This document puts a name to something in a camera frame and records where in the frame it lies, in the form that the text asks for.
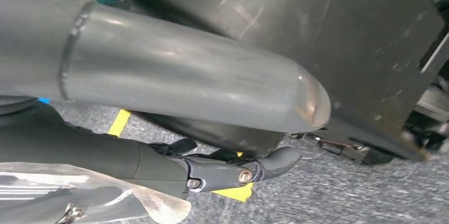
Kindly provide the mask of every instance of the bolt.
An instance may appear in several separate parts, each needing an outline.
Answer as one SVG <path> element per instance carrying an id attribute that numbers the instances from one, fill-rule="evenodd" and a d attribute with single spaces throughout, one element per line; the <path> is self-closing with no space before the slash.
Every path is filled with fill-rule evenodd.
<path id="1" fill-rule="evenodd" d="M 198 189 L 201 185 L 201 181 L 198 179 L 189 179 L 187 180 L 187 187 L 191 189 Z"/>
<path id="2" fill-rule="evenodd" d="M 239 175 L 239 183 L 242 185 L 246 185 L 251 182 L 253 179 L 253 174 L 249 170 L 243 170 Z"/>

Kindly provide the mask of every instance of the yellow tape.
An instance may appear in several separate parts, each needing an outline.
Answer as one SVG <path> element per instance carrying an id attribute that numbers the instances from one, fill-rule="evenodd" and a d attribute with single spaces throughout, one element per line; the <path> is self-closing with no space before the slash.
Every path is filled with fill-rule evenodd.
<path id="1" fill-rule="evenodd" d="M 235 199 L 241 202 L 246 202 L 246 200 L 248 200 L 249 197 L 253 194 L 253 190 L 251 189 L 253 186 L 254 184 L 250 183 L 240 188 L 213 191 L 213 193 L 226 196 L 228 198 Z"/>
<path id="2" fill-rule="evenodd" d="M 119 137 L 125 128 L 131 113 L 127 110 L 120 110 L 114 123 L 109 128 L 108 134 Z"/>

